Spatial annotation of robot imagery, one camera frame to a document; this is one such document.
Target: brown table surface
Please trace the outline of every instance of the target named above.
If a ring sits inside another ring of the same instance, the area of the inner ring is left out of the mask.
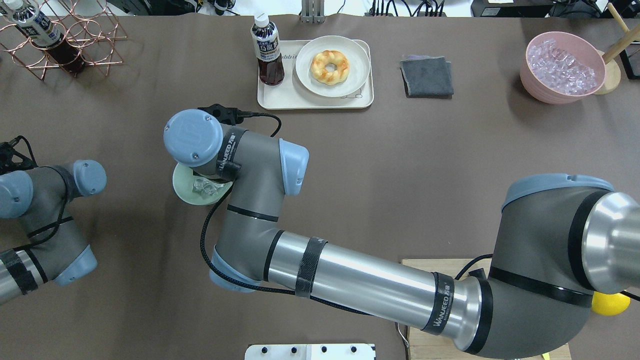
[[[302,192],[279,226],[391,261],[491,252],[508,186],[545,172],[589,174],[640,199],[640,83],[565,106],[543,104],[518,69],[530,39],[578,34],[605,50],[613,20],[382,19],[338,15],[320,26],[272,18],[281,39],[335,34],[369,43],[375,101],[362,110],[273,111],[280,135],[310,151]],[[173,193],[162,128],[176,112],[221,103],[260,111],[249,17],[122,17],[125,65],[41,83],[0,54],[0,140],[26,136],[41,165],[101,162],[104,192],[69,209],[98,268],[0,307],[2,359],[242,359],[252,343],[368,342],[402,359],[394,324],[309,300],[213,285],[198,239],[209,207]],[[636,22],[629,21],[629,27]],[[452,99],[408,99],[399,60],[452,61]],[[244,125],[270,133],[269,118]],[[223,212],[211,224],[210,250]],[[0,222],[2,249],[26,241]],[[574,360],[637,359],[640,307],[593,315]]]

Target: yellow ball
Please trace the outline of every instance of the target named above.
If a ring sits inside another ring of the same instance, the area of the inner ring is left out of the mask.
[[[630,303],[631,298],[620,293],[603,294],[594,292],[593,300],[591,301],[591,310],[596,314],[613,316],[626,310]]]

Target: gray cloth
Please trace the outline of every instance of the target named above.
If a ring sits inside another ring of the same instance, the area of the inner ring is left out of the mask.
[[[443,56],[409,55],[400,65],[408,97],[453,95],[451,62]]]

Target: bread ring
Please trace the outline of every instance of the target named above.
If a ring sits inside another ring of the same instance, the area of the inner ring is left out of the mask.
[[[334,71],[325,68],[330,63],[335,65]],[[338,50],[325,50],[314,56],[311,74],[314,79],[327,85],[341,83],[349,76],[349,60]]]

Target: black velcro strap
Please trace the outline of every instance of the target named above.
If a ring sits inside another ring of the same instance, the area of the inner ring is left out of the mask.
[[[422,331],[434,335],[440,335],[445,325],[447,325],[449,315],[451,314],[454,282],[451,276],[440,274],[438,272],[434,272],[433,277],[435,278],[436,284],[436,293],[433,299],[433,311],[431,312],[431,316],[429,316],[427,325],[422,328]]]
[[[71,220],[73,220],[73,219],[74,219],[73,217],[66,217],[66,218],[64,218],[64,219],[60,220],[60,222],[57,222],[57,221],[56,221],[56,222],[52,222],[52,223],[51,223],[51,224],[49,224],[49,225],[45,225],[45,226],[43,226],[43,227],[41,227],[41,228],[39,228],[39,229],[37,229],[37,230],[31,231],[30,233],[28,233],[28,234],[27,234],[27,237],[28,237],[29,239],[31,239],[32,237],[34,237],[34,236],[38,236],[39,234],[42,234],[42,233],[44,233],[44,232],[45,232],[45,231],[47,231],[47,230],[51,230],[51,229],[53,229],[53,228],[54,228],[54,227],[56,227],[56,225],[58,225],[58,224],[62,225],[62,224],[64,224],[65,222],[71,221]]]
[[[493,266],[491,266],[491,270],[489,270],[489,277],[517,288],[546,296],[550,299],[580,307],[591,307],[593,295],[590,294],[531,279],[530,277],[518,275]]]
[[[269,247],[269,252],[267,253],[267,260],[264,262],[264,270],[262,271],[262,279],[265,281],[269,281],[269,268],[271,267],[271,259],[273,259],[273,252],[276,250],[276,245],[278,245],[278,240],[284,233],[284,230],[279,230],[276,233],[276,236],[271,240],[271,246]]]
[[[240,138],[246,129],[232,126],[225,134],[222,140],[222,146],[218,151],[218,159],[216,160],[216,175],[226,181],[236,179],[237,173],[240,171],[240,164],[234,163],[236,150],[240,143]]]
[[[274,216],[263,214],[263,213],[256,213],[255,211],[238,208],[237,206],[233,206],[233,205],[227,205],[227,210],[233,211],[234,213],[239,213],[240,215],[244,215],[246,217],[259,218],[260,220],[278,222],[278,217],[274,217]]]
[[[311,296],[311,290],[314,286],[314,278],[320,260],[320,253],[327,243],[325,239],[313,237],[309,239],[305,253],[302,254],[300,265],[298,266],[298,278],[296,279],[296,296]]]
[[[36,256],[33,254],[33,251],[31,251],[30,248],[24,249],[24,252],[27,253],[29,258],[31,258],[31,261],[33,261],[33,264],[36,266],[36,269],[38,270],[38,273],[40,274],[40,278],[42,279],[42,283],[46,284],[47,281],[49,281],[49,278],[47,277],[47,274],[45,274],[44,269],[42,268],[42,265],[38,261],[38,258],[36,258]]]
[[[482,350],[486,339],[489,337],[489,330],[491,330],[491,321],[493,320],[493,292],[491,291],[491,285],[486,279],[478,278],[480,283],[480,320],[478,321],[478,328],[476,329],[476,335],[471,341],[471,345],[465,349],[466,353],[476,355]]]
[[[610,191],[599,190],[585,197],[580,203],[580,206],[578,206],[578,210],[575,211],[571,228],[569,229],[567,254],[569,255],[571,271],[575,279],[578,280],[578,283],[589,290],[594,290],[594,288],[589,282],[587,274],[584,271],[584,266],[582,265],[582,236],[584,234],[584,226],[587,224],[587,217],[589,217],[591,210],[596,202],[608,193],[610,193]]]
[[[23,295],[27,295],[38,288],[38,284],[36,283],[36,279],[33,278],[33,274],[27,270],[27,267],[24,266],[21,258],[13,249],[0,254],[0,261],[3,262],[15,283],[18,284]]]

